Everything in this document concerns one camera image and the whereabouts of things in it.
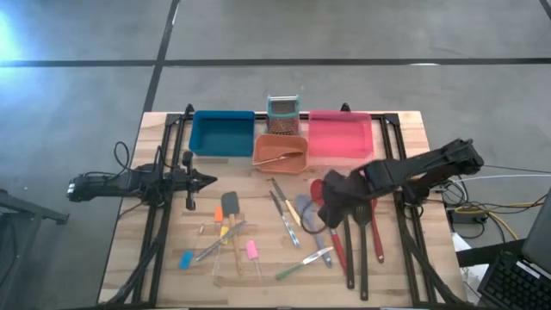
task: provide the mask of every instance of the grey floor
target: grey floor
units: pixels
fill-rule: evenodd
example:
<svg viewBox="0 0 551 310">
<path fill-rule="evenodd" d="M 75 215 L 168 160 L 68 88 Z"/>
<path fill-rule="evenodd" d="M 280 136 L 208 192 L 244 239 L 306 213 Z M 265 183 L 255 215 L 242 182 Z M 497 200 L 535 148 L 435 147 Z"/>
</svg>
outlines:
<svg viewBox="0 0 551 310">
<path fill-rule="evenodd" d="M 0 0 L 2 60 L 155 59 L 171 0 Z M 167 59 L 551 57 L 537 0 L 183 0 Z M 115 171 L 136 138 L 152 67 L 0 67 L 0 188 L 71 214 L 45 222 L 17 309 L 95 304 L 120 200 L 71 203 L 67 183 Z M 304 109 L 421 110 L 430 145 L 473 138 L 488 164 L 551 171 L 551 65 L 164 68 L 154 111 L 263 109 L 300 94 Z M 510 174 L 484 168 L 480 175 Z M 529 202 L 549 178 L 467 183 L 479 202 Z M 524 237 L 536 209 L 506 216 Z M 464 234 L 475 227 L 458 226 Z M 497 228 L 470 240 L 500 241 Z"/>
</svg>

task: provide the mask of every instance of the black handle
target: black handle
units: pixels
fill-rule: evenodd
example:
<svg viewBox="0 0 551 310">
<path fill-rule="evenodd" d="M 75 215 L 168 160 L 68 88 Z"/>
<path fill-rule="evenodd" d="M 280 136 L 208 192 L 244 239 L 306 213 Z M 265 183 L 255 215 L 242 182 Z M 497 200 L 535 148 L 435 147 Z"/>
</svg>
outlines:
<svg viewBox="0 0 551 310">
<path fill-rule="evenodd" d="M 344 238 L 346 239 L 346 287 L 354 289 L 354 259 L 352 257 L 352 238 L 350 237 L 350 222 L 344 215 Z"/>
<path fill-rule="evenodd" d="M 360 299 L 366 301 L 368 297 L 368 241 L 365 233 L 365 225 L 360 225 L 362 235 L 362 284 L 360 287 Z"/>
</svg>

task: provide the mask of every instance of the keyboard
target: keyboard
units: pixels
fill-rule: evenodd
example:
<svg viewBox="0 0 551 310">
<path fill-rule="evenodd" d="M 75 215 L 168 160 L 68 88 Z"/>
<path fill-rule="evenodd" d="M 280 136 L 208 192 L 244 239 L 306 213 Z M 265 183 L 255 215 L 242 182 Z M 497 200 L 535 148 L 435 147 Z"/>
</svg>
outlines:
<svg viewBox="0 0 551 310">
<path fill-rule="evenodd" d="M 551 310 L 551 280 L 508 252 L 490 265 L 478 291 L 500 309 Z"/>
</svg>

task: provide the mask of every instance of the red handle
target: red handle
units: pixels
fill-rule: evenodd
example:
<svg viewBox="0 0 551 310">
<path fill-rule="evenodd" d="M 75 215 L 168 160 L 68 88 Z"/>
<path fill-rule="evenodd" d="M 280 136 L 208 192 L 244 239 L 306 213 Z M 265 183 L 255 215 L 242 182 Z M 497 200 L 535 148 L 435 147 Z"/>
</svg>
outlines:
<svg viewBox="0 0 551 310">
<path fill-rule="evenodd" d="M 341 266 L 343 266 L 344 273 L 346 273 L 346 257 L 344 256 L 343 245 L 341 245 L 341 240 L 338 238 L 337 231 L 331 229 L 330 232 L 335 251 L 337 252 L 338 261 L 341 263 Z"/>
<path fill-rule="evenodd" d="M 373 230 L 373 241 L 375 243 L 375 255 L 377 256 L 377 261 L 383 264 L 385 262 L 385 254 L 382 251 L 381 236 L 379 236 L 379 229 L 377 228 L 377 221 L 375 220 L 375 207 L 377 206 L 377 200 L 371 201 L 371 210 L 372 210 L 372 219 L 371 219 L 371 228 Z"/>
</svg>

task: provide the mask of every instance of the green handle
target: green handle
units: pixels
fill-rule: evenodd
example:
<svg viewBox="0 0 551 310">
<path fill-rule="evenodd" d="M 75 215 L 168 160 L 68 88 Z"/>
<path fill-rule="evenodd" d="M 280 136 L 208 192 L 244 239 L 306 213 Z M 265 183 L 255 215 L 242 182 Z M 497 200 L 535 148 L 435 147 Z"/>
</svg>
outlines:
<svg viewBox="0 0 551 310">
<path fill-rule="evenodd" d="M 276 280 L 281 280 L 282 278 L 290 275 L 291 273 L 295 272 L 296 270 L 298 270 L 302 266 L 304 266 L 302 263 L 298 263 L 296 265 L 293 265 L 290 268 L 285 269 L 284 271 L 282 271 L 282 272 L 278 273 L 277 275 L 275 275 L 275 279 Z"/>
</svg>

